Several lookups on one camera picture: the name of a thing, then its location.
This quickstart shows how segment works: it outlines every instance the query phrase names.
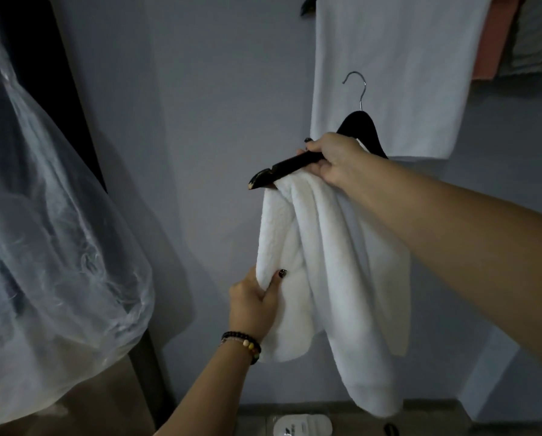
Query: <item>orange cloth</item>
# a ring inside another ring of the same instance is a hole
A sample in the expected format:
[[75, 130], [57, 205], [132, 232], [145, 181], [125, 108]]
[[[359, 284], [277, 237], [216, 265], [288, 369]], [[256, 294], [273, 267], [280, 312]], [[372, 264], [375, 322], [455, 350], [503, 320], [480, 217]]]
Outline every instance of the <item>orange cloth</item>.
[[477, 59], [472, 71], [473, 80], [492, 80], [497, 74], [501, 54], [520, 0], [493, 0], [485, 20]]

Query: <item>plastic bag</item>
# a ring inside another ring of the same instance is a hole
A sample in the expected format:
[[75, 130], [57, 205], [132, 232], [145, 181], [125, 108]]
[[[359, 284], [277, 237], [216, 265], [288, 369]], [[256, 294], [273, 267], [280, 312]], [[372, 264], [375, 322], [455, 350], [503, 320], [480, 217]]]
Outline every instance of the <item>plastic bag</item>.
[[140, 246], [0, 43], [0, 423], [124, 356], [153, 304]]

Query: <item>forearm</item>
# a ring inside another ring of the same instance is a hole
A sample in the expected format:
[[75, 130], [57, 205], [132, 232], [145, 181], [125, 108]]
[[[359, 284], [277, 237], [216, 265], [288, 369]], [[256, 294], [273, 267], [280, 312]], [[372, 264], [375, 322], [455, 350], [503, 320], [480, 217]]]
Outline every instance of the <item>forearm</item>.
[[232, 434], [251, 358], [240, 342], [221, 345], [157, 435]]
[[340, 186], [542, 359], [542, 215], [367, 153], [349, 160]]

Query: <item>white garment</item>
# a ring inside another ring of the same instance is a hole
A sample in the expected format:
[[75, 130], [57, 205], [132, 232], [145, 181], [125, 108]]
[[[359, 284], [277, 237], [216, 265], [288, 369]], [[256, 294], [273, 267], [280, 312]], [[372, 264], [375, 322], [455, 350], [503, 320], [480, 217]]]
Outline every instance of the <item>white garment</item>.
[[491, 0], [317, 0], [311, 138], [359, 108], [388, 157], [447, 159]]
[[376, 416], [396, 413], [401, 401], [391, 357], [334, 189], [305, 171], [275, 185], [277, 190], [265, 190], [256, 274], [262, 288], [275, 270], [288, 274], [278, 319], [261, 343], [262, 360], [285, 361], [307, 352], [315, 307], [354, 402]]

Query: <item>beaded bracelet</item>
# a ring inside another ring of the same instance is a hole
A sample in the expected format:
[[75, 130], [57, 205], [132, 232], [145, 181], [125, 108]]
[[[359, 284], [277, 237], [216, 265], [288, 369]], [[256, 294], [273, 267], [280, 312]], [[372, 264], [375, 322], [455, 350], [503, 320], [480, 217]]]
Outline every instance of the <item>beaded bracelet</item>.
[[253, 359], [251, 360], [251, 366], [259, 360], [261, 346], [253, 337], [247, 334], [243, 334], [241, 332], [229, 331], [223, 333], [223, 337], [221, 338], [220, 343], [223, 344], [229, 339], [241, 342], [242, 345], [246, 347], [246, 349], [251, 353], [251, 355], [253, 356]]

